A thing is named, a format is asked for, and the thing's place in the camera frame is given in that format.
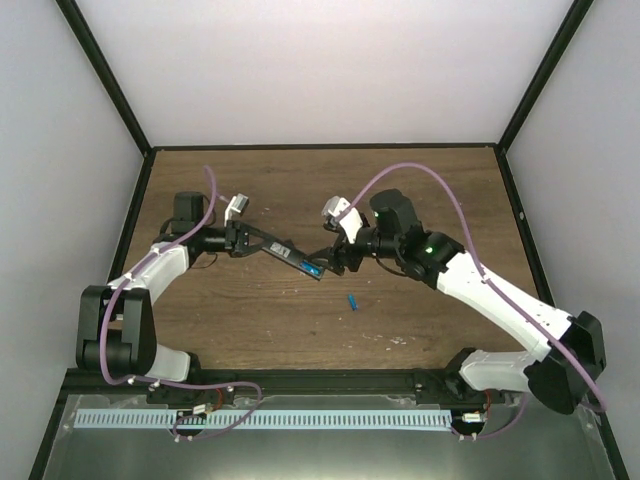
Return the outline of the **blue battery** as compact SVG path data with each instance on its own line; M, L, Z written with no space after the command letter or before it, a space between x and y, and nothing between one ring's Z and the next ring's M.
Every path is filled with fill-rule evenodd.
M321 277L324 273L324 269L322 267L307 261L303 261L300 266L312 276Z
M354 297L352 294L349 294L349 295L347 296L347 300L348 300L348 302L349 302L350 308L351 308L353 311L357 311L357 310L358 310L358 304L357 304L357 302L356 302L355 297Z

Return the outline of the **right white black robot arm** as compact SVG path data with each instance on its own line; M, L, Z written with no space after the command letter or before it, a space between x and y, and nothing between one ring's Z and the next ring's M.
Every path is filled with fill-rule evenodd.
M583 311L574 316L544 303L484 265L448 235L426 230L413 204L397 189L370 200L374 221L333 196L322 214L337 233L333 246L318 252L332 272L355 272L366 257L391 259L399 275L450 296L514 338L519 352L462 350L448 365L447 396L465 403L481 390L532 394L550 410L570 415L583 404L606 367L601 322Z

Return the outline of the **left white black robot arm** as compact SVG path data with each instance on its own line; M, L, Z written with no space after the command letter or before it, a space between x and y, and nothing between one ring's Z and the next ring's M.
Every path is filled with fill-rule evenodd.
M181 403L196 402L204 392L203 377L190 370L191 357L161 346L156 337L153 304L169 285L186 273L204 252L226 251L239 256L241 225L231 220L241 215L249 198L236 194L224 211L224 226L206 225L215 216L204 207L204 195L180 192L174 197L174 214L150 247L130 270L106 285L87 287L80 299L76 364L86 371L149 377L169 381L170 393Z

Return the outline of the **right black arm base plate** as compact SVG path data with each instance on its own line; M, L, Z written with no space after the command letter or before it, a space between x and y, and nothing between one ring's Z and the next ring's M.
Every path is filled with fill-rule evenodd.
M480 405L488 402L498 405L506 403L506 397L502 393L477 391L465 386L451 389L443 383L416 383L414 395L417 403L448 407Z

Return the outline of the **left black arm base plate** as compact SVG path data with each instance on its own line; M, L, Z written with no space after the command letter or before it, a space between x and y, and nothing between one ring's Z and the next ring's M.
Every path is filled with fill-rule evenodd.
M218 389L196 390L182 389L161 385L154 391L147 393L147 401L150 404L165 404L174 407L186 408L188 406L211 403L213 405L230 404L235 394L226 387Z

